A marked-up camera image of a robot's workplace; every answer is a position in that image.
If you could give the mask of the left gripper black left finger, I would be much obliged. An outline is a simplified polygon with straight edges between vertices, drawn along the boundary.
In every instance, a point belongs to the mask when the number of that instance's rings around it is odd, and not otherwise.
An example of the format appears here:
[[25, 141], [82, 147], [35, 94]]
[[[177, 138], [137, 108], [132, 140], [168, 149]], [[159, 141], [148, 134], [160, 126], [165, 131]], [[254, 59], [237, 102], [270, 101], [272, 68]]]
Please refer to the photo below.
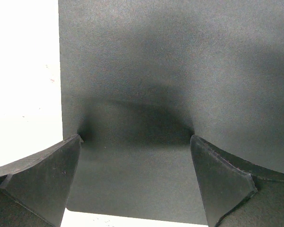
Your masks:
[[0, 227], [59, 227], [79, 161], [80, 135], [0, 167]]

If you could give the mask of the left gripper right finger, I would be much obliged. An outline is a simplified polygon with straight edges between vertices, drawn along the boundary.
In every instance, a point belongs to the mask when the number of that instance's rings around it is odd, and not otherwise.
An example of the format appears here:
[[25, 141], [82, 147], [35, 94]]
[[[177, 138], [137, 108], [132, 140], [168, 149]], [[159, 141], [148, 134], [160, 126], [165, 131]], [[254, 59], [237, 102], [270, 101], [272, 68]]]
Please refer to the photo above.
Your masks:
[[284, 227], [284, 173], [193, 135], [191, 155], [210, 227]]

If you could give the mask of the grey black file folder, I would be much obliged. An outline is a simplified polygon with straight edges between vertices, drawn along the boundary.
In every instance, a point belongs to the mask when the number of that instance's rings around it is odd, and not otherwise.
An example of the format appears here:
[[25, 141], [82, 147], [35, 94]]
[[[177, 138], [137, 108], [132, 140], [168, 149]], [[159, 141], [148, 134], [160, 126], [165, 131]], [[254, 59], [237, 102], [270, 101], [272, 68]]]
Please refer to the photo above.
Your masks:
[[190, 140], [284, 173], [284, 0], [61, 0], [70, 211], [207, 225]]

